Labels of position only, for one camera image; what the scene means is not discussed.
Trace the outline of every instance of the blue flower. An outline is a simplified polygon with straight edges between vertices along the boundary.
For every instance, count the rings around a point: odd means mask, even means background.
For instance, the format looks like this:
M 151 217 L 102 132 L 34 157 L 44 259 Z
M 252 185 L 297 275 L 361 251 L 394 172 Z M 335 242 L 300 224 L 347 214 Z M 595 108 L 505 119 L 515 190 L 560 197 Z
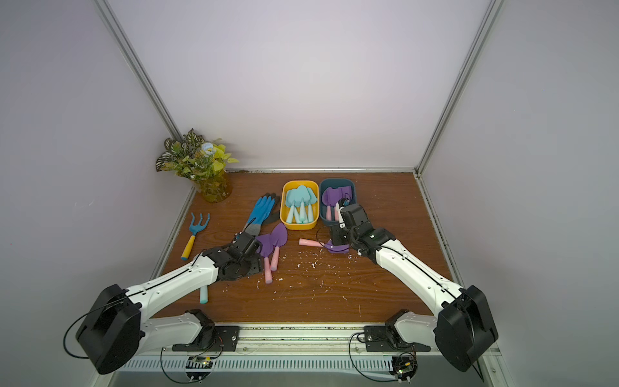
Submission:
M 206 153 L 207 156 L 215 154 L 215 146 L 212 142 L 205 142 L 202 144 L 202 151 Z

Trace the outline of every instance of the black mounting plate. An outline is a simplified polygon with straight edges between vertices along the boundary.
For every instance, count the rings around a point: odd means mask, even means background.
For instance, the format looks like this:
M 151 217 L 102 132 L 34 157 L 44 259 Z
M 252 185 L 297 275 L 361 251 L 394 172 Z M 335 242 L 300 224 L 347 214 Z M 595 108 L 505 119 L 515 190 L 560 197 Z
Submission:
M 363 333 L 365 334 L 365 350 L 368 352 L 392 352 L 395 351 L 390 346 L 387 338 L 387 327 L 385 325 L 366 325 L 363 327 Z M 423 344 L 413 343 L 412 348 L 416 352 L 429 352 L 430 347 Z M 398 349 L 396 351 L 403 352 L 412 348 Z
M 200 348 L 194 344 L 176 344 L 172 346 L 172 350 L 175 352 L 179 351 L 203 351 L 208 350 L 209 352 L 218 352 L 222 350 L 223 343 L 223 352 L 234 352 L 236 351 L 236 342 L 238 341 L 238 331 L 240 327 L 235 325 L 219 325 L 215 326 L 215 344 L 211 346 L 211 348 Z

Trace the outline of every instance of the wooden tabletop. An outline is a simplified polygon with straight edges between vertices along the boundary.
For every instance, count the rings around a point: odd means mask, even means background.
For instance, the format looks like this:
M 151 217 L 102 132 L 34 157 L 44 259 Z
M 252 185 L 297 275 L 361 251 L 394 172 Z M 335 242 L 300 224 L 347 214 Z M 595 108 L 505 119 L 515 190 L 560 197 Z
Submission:
M 430 217 L 411 173 L 231 173 L 232 195 L 221 203 L 208 203 L 200 194 L 190 212 L 210 213 L 208 227 L 197 234 L 190 257 L 204 248 L 229 243 L 248 220 L 260 196 L 282 193 L 290 180 L 343 177 L 352 180 L 357 202 L 368 214 L 372 225 L 392 232 L 416 257 L 444 277 L 451 278 L 438 244 Z M 191 216 L 185 218 L 163 272 L 187 261 L 181 254 L 191 233 Z M 270 233 L 277 225 L 267 225 L 261 233 Z M 387 270 L 359 257 L 331 254 L 325 249 L 299 246 L 299 238 L 315 239 L 316 229 L 288 231 L 288 243 L 281 248 L 272 284 L 264 283 L 264 274 L 237 281 L 216 282 L 209 286 L 209 301 L 199 303 L 195 291 L 172 303 L 157 317 L 175 316 L 189 309 L 202 309 L 218 323 L 288 322 L 364 322 L 383 323 L 400 309 L 429 315 L 425 304 Z M 328 228 L 319 234 L 329 239 Z

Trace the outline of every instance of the dark blue container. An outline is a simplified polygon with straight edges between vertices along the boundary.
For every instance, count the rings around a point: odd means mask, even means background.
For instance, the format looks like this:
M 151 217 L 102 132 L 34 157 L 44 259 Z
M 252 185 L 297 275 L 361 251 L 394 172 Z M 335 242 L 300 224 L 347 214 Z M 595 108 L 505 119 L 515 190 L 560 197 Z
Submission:
M 325 190 L 327 190 L 328 187 L 340 188 L 340 187 L 346 187 L 346 186 L 351 186 L 352 187 L 351 188 L 352 198 L 350 198 L 350 203 L 351 204 L 356 203 L 357 202 L 357 192 L 355 191 L 355 183 L 353 183 L 352 181 L 350 181 L 348 179 L 342 179 L 342 178 L 330 178 L 330 179 L 322 180 L 322 182 L 320 183 L 320 197 L 318 198 L 318 201 L 320 202 L 320 219 L 322 219 L 322 222 L 325 225 L 338 224 L 338 221 L 336 221 L 336 220 L 327 220 L 327 218 L 326 218 L 326 216 L 327 216 L 327 206 L 325 206 L 322 203 L 322 193 L 325 192 Z

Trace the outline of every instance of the yellow container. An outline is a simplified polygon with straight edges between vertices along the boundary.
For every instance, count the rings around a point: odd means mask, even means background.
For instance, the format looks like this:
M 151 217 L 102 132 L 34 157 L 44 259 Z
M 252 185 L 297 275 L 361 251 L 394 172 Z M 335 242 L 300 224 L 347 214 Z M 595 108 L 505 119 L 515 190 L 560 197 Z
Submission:
M 299 188 L 299 186 L 301 185 L 304 185 L 307 188 L 314 191 L 314 195 L 316 195 L 316 199 L 318 199 L 316 203 L 311 205 L 312 211 L 314 212 L 314 221 L 312 223 L 300 223 L 300 224 L 299 223 L 286 223 L 288 212 L 291 211 L 291 209 L 288 206 L 286 206 L 286 192 L 290 191 L 291 189 Z M 282 203 L 279 209 L 279 219 L 282 221 L 284 226 L 286 226 L 286 228 L 289 230 L 311 230 L 312 228 L 316 226 L 316 223 L 318 223 L 318 218 L 320 218 L 320 212 L 318 208 L 319 202 L 320 202 L 320 192 L 318 190 L 318 184 L 316 184 L 315 181 L 311 181 L 311 180 L 289 181 L 288 183 L 284 184 L 284 190 L 282 191 Z

